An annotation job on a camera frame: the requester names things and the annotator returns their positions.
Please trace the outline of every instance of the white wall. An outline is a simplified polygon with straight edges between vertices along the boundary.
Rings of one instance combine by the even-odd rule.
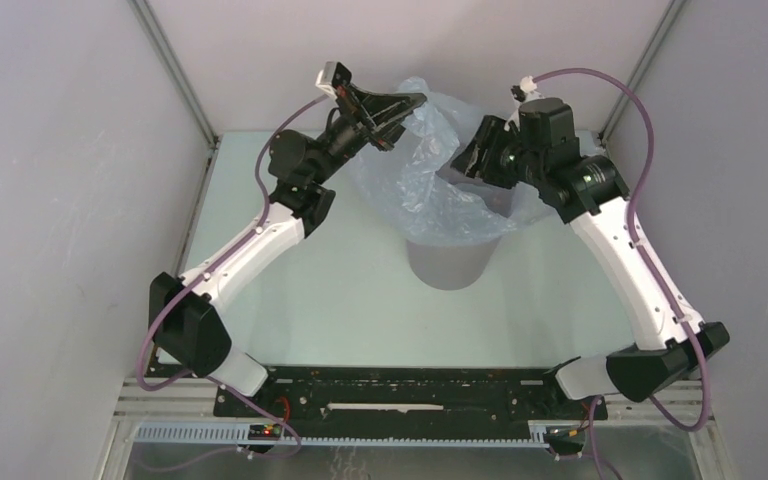
[[[0,1],[0,479],[92,475],[205,158],[127,2]]]
[[[214,128],[266,130],[317,96],[327,60],[389,91],[411,75],[507,116],[524,75],[592,67],[627,79],[669,0],[153,0]],[[542,88],[601,129],[618,95],[590,78]],[[299,119],[319,128],[322,115]]]
[[[641,93],[656,129],[641,219],[731,332],[711,365],[715,414],[742,477],[768,478],[768,2],[690,2]],[[627,178],[645,153],[632,108],[610,143]]]

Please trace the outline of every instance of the gray cylinder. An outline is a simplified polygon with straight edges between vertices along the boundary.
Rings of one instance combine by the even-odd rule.
[[[481,180],[468,178],[449,168],[448,163],[437,175],[456,187],[459,185],[489,187]],[[489,187],[479,194],[487,208],[499,215],[508,216],[513,204],[514,190]],[[478,245],[437,247],[407,241],[408,263],[413,273],[425,284],[440,290],[460,290],[481,277],[490,257],[496,251],[501,237]]]

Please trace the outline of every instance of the plastic bag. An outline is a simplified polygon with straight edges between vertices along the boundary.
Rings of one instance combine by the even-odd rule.
[[[405,80],[397,91],[421,92],[428,101],[405,119],[406,131],[392,151],[368,146],[346,169],[366,201],[407,240],[478,245],[554,213],[529,185],[505,190],[448,168],[478,130],[480,109],[431,92],[418,77]]]

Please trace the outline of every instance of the white table surface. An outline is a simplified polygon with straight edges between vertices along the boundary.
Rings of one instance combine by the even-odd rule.
[[[187,268],[261,208],[252,177],[266,132],[222,138]],[[267,186],[274,179],[263,168]],[[504,237],[482,277],[459,291],[417,279],[405,242],[344,172],[328,218],[229,307],[236,345],[267,364],[549,367],[632,343],[620,300],[596,259],[555,218]]]

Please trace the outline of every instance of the purple cable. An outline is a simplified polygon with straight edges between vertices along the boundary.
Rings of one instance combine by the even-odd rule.
[[[635,219],[637,218],[637,204],[640,200],[640,193],[643,191],[643,186],[646,185],[646,180],[649,178],[649,170],[652,168],[652,158],[655,155],[655,129],[652,126],[652,119],[649,117],[649,112],[646,111],[646,107],[643,106],[643,102],[640,100],[640,98],[624,83],[598,70],[593,70],[590,68],[564,68],[534,77],[534,82],[539,83],[543,80],[548,80],[553,77],[567,75],[570,73],[580,73],[583,75],[590,75],[593,77],[601,78],[602,80],[605,80],[606,82],[619,88],[628,97],[628,99],[634,103],[634,106],[637,107],[637,110],[640,112],[640,116],[643,117],[643,124],[646,127],[646,140],[648,145],[646,149],[646,161],[643,164],[643,171],[640,173],[640,179],[637,181],[637,186],[631,193],[631,198],[628,201],[628,207],[626,208],[625,213],[626,225],[628,225],[628,234],[631,237],[632,242],[634,242],[636,245],[637,253],[640,254],[640,258],[643,260],[646,268],[649,269],[649,272],[655,279],[655,283],[658,284],[661,292],[663,292],[664,297],[667,299],[667,303],[670,305],[670,309],[672,309],[673,313],[675,313],[675,316],[678,320],[682,320],[684,318],[684,311],[682,310],[681,305],[679,305],[678,299],[670,290],[670,287],[667,285],[667,281],[664,279],[664,276],[661,275],[660,271],[658,271],[658,268],[655,266],[655,262],[652,260],[652,257],[649,256],[649,252],[647,252],[643,245],[640,243],[640,234],[635,228],[635,225],[637,224]],[[675,416],[673,416],[673,414],[668,412],[664,405],[658,401],[654,395],[650,396],[649,399],[664,415],[664,417],[666,417],[670,423],[678,427],[680,430],[685,432],[697,432],[705,426],[705,424],[708,422],[708,417],[711,415],[711,385],[708,380],[708,363],[705,360],[705,353],[702,350],[702,346],[699,344],[699,340],[696,338],[696,334],[693,333],[693,329],[690,327],[690,325],[687,324],[686,321],[681,321],[680,323],[682,330],[684,330],[685,335],[687,335],[688,340],[690,340],[690,345],[693,347],[693,353],[696,354],[696,360],[699,363],[699,376],[702,382],[702,411],[700,412],[696,423],[693,425],[685,425]]]
[[[258,188],[260,189],[260,193],[263,195],[263,210],[260,213],[260,218],[257,221],[257,227],[262,227],[264,223],[266,223],[266,217],[269,216],[269,192],[266,191],[266,185],[263,183],[263,179],[260,178],[260,166],[263,163],[263,157],[266,155],[266,151],[269,149],[269,142],[272,141],[272,138],[281,130],[287,127],[293,120],[299,117],[302,113],[308,111],[311,107],[316,105],[317,103],[325,100],[326,96],[322,95],[320,97],[317,97],[316,99],[312,100],[302,108],[300,108],[296,113],[290,115],[290,118],[284,121],[278,128],[275,129],[274,132],[272,132],[272,135],[269,137],[269,140],[266,141],[266,143],[263,145],[263,148],[260,149],[260,153],[257,155],[257,161],[254,165],[254,180],[257,183]],[[224,254],[222,254],[219,258],[216,259],[215,262],[213,262],[212,265],[209,265],[204,271],[206,273],[213,273],[217,268],[219,268],[223,263],[225,263],[226,260],[228,260],[232,255],[237,253],[243,246],[249,242],[249,240],[252,239],[255,235],[255,228],[249,230],[248,233],[246,233],[243,238],[241,238],[237,243],[235,243],[231,248],[229,248]],[[157,383],[157,384],[149,384],[145,381],[145,359],[148,356],[149,348],[151,348],[152,339],[154,338],[154,335],[157,333],[157,330],[160,329],[160,325],[163,324],[163,321],[166,320],[166,317],[169,316],[169,313],[178,306],[178,303],[183,300],[184,297],[187,296],[188,293],[193,291],[194,288],[196,288],[201,282],[204,281],[204,277],[199,275],[196,277],[189,285],[185,286],[183,290],[178,292],[177,295],[175,295],[172,300],[166,304],[163,309],[160,310],[160,313],[157,314],[157,318],[154,319],[154,321],[151,323],[151,325],[148,327],[148,333],[146,334],[145,338],[143,339],[143,344],[140,347],[140,353],[137,357],[137,365],[136,365],[136,371],[137,371],[137,384],[142,387],[143,390],[147,390],[149,392],[154,392],[157,390],[160,390],[163,387],[166,387],[179,378],[186,377],[187,375],[193,373],[190,370],[181,370],[180,372],[176,373],[175,375],[167,378],[166,380]]]
[[[590,428],[587,429],[590,433],[590,456],[593,457],[593,464],[596,465],[596,473],[599,474],[599,480],[605,480],[604,473],[602,472],[602,463],[604,462],[608,465],[607,461],[599,457],[599,451],[596,450],[596,424],[594,422],[596,421],[596,407],[599,406],[602,400],[604,400],[604,397],[601,395],[593,397],[593,400],[590,401],[590,409],[587,411],[587,424],[590,425]],[[622,480],[619,472],[614,470],[614,473]]]
[[[594,462],[596,461],[596,457],[594,455],[590,455],[590,454],[587,454],[587,453],[582,453],[581,454],[581,458],[589,458],[589,459],[593,460]],[[602,459],[601,462],[604,463],[606,467],[608,467],[608,470],[610,470],[611,472],[614,473],[614,476],[617,477],[617,480],[625,480],[624,478],[622,478],[622,475],[620,474],[620,471],[617,470],[617,467],[615,467],[613,463],[611,463],[611,462],[609,462],[607,460],[604,460],[604,459]]]
[[[311,107],[314,105],[324,101],[327,97],[325,95],[322,95],[320,97],[317,97],[316,99],[310,101],[306,105],[304,105],[302,108],[298,109],[295,113],[290,115],[287,120],[284,121],[281,125],[278,126],[278,128],[275,129],[274,132],[272,132],[272,135],[269,136],[269,140],[266,141],[266,143],[263,145],[263,148],[260,149],[260,153],[257,156],[257,161],[255,162],[254,166],[254,179],[257,183],[258,188],[260,189],[260,193],[263,195],[263,210],[260,213],[260,218],[258,219],[257,224],[255,225],[255,228],[252,228],[249,230],[248,233],[246,233],[237,243],[235,243],[231,248],[229,248],[224,254],[220,255],[219,258],[216,259],[215,262],[213,262],[212,265],[209,265],[207,268],[205,268],[206,273],[213,273],[216,269],[218,269],[225,261],[227,261],[232,255],[237,253],[243,246],[248,243],[252,237],[255,235],[255,229],[257,227],[262,227],[264,223],[266,223],[266,219],[269,216],[269,192],[266,190],[266,185],[263,183],[263,179],[260,177],[260,167],[263,164],[263,157],[266,155],[266,151],[269,149],[269,143],[272,141],[272,139],[275,137],[278,132],[281,130],[284,130],[287,125],[292,123],[293,120],[298,118],[301,114],[308,111]],[[160,390],[161,388],[164,388],[168,385],[171,385],[176,380],[186,377],[193,373],[191,370],[188,369],[182,369],[180,372],[176,373],[175,375],[167,378],[166,380],[156,383],[156,384],[149,384],[145,380],[145,359],[148,356],[149,349],[151,348],[152,339],[154,338],[154,335],[157,333],[157,330],[160,329],[160,325],[163,324],[163,321],[166,320],[166,317],[169,316],[169,313],[178,306],[178,303],[183,300],[185,296],[187,296],[188,293],[192,292],[194,288],[196,288],[201,282],[204,281],[204,277],[199,275],[196,277],[189,285],[186,285],[183,290],[178,292],[177,295],[175,295],[172,300],[166,304],[161,310],[160,313],[157,314],[157,318],[154,319],[154,321],[149,325],[148,332],[146,333],[145,338],[143,339],[142,346],[140,347],[140,353],[137,356],[137,364],[136,364],[136,377],[137,377],[137,384],[146,391],[154,392],[157,390]],[[214,378],[208,377],[208,379],[217,385],[221,385],[220,382],[216,381]],[[296,454],[301,449],[301,437],[299,437],[299,434],[296,433],[296,431],[288,425],[286,422],[284,422],[281,419],[278,419],[277,417],[271,415],[266,410],[263,410],[262,408],[258,407],[254,402],[252,402],[250,399],[248,399],[245,395],[238,392],[237,390],[226,387],[226,390],[231,392],[235,397],[240,399],[243,403],[245,403],[249,408],[256,411],[260,415],[263,415],[264,417],[272,420],[278,425],[281,425],[282,428],[284,428],[286,431],[290,433],[290,435],[296,440],[295,448],[290,453],[285,454],[259,454],[256,452],[251,452],[248,450],[248,453],[260,457],[267,457],[267,458],[285,458],[291,455]],[[217,455],[219,453],[225,453],[229,451],[236,451],[237,447],[223,447],[218,448],[216,450],[211,450],[210,452],[204,453],[202,455],[199,455],[198,457],[195,457],[191,460],[188,460],[180,465],[176,465],[174,467],[164,467],[161,469],[154,469],[153,467],[147,467],[145,465],[142,465],[143,468],[154,471],[154,472],[170,472],[175,470],[180,470],[186,467],[189,467],[190,465],[199,462],[201,460],[204,460],[205,458],[212,457],[213,455]]]

